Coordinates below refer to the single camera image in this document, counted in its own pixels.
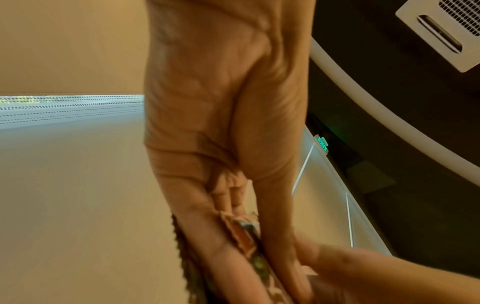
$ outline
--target hand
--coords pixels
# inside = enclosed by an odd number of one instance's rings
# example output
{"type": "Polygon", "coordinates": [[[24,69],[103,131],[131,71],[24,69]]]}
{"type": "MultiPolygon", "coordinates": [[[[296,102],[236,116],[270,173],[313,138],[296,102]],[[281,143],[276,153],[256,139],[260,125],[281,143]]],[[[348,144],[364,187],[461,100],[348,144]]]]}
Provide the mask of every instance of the hand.
{"type": "Polygon", "coordinates": [[[145,144],[178,224],[231,303],[268,303],[221,227],[257,197],[269,261],[313,299],[294,249],[291,190],[307,110],[315,0],[150,0],[145,144]]]}
{"type": "Polygon", "coordinates": [[[372,251],[319,245],[302,235],[295,247],[300,262],[318,273],[310,277],[318,303],[480,303],[478,279],[372,251]]]}

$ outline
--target white curved railing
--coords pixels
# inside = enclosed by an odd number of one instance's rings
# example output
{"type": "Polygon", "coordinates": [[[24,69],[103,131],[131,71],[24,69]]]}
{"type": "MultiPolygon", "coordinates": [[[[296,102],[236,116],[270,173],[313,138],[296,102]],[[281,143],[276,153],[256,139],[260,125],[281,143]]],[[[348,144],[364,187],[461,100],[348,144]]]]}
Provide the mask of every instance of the white curved railing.
{"type": "Polygon", "coordinates": [[[480,167],[453,153],[395,115],[336,64],[313,38],[310,57],[345,94],[390,131],[445,168],[480,187],[480,167]]]}

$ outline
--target white floor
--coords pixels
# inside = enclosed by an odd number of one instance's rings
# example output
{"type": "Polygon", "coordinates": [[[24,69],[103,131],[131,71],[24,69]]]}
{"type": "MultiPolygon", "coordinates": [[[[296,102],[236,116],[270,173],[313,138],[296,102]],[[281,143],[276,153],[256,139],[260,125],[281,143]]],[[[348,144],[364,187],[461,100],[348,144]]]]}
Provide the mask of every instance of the white floor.
{"type": "MultiPolygon", "coordinates": [[[[142,135],[140,115],[0,130],[1,303],[186,303],[142,135]]],[[[305,132],[304,159],[312,142],[305,132]]],[[[294,193],[296,228],[350,246],[347,191],[314,148],[294,193]]],[[[251,188],[246,200],[253,210],[251,188]]],[[[350,209],[355,245],[388,253],[350,209]]]]}

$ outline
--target green light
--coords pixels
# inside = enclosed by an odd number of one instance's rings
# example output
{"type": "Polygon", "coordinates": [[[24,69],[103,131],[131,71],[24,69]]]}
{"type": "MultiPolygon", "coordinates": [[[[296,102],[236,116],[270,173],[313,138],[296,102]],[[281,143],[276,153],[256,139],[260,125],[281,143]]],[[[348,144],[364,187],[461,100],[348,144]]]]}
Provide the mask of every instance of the green light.
{"type": "Polygon", "coordinates": [[[325,152],[328,151],[327,145],[324,143],[324,141],[322,140],[322,138],[319,137],[317,140],[318,140],[318,142],[320,143],[320,145],[321,145],[321,147],[323,148],[323,150],[324,150],[325,152]]]}

